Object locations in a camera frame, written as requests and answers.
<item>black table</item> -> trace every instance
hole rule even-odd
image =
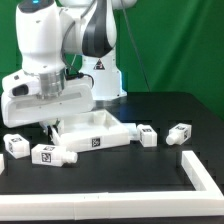
[[[36,144],[52,144],[39,124],[6,128],[1,122],[1,149],[5,171],[0,194],[57,194],[193,190],[180,165],[181,152],[193,150],[224,193],[224,122],[187,93],[130,93],[123,102],[105,107],[123,123],[149,124],[158,134],[158,146],[143,148],[139,142],[79,153],[74,165],[62,168],[35,166],[31,158],[15,160],[4,150],[3,136],[21,134]],[[178,123],[192,125],[192,137],[181,146],[165,139]],[[173,217],[41,223],[224,223],[223,217]]]

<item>green wall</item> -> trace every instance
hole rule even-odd
[[[0,0],[0,77],[21,67],[15,8]],[[192,93],[224,119],[224,1],[138,0],[127,10],[151,91]],[[115,12],[118,67],[128,92],[147,87],[122,11]]]

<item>white cube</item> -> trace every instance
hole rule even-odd
[[[3,154],[0,154],[0,175],[4,169],[5,169],[4,157],[3,157]]]
[[[138,125],[137,127],[138,139],[144,147],[157,146],[157,133],[150,125]]]
[[[8,151],[15,159],[30,155],[30,144],[21,135],[7,134],[3,139],[6,151]]]

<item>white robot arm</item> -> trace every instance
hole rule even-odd
[[[22,70],[3,79],[4,124],[16,127],[90,111],[92,79],[66,81],[65,53],[102,57],[116,43],[121,0],[23,0],[16,10]],[[126,7],[136,0],[122,0]]]

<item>white border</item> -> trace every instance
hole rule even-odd
[[[224,197],[193,151],[182,166],[196,191],[0,196],[0,221],[224,214]]]

